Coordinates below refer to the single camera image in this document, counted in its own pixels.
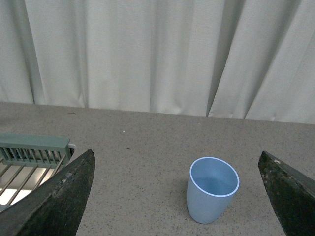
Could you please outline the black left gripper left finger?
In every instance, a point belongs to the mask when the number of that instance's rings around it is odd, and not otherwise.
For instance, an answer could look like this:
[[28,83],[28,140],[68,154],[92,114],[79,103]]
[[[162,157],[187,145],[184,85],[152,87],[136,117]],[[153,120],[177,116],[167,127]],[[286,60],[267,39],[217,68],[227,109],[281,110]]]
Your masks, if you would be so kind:
[[74,236],[95,173],[92,150],[84,152],[33,192],[0,214],[2,236]]

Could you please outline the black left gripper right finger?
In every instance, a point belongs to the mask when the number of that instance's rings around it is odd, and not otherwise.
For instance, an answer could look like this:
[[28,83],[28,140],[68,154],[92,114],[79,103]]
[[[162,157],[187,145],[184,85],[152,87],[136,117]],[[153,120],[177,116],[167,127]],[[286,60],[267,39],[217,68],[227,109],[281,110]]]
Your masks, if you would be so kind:
[[273,210],[287,236],[315,234],[315,181],[263,151],[258,168]]

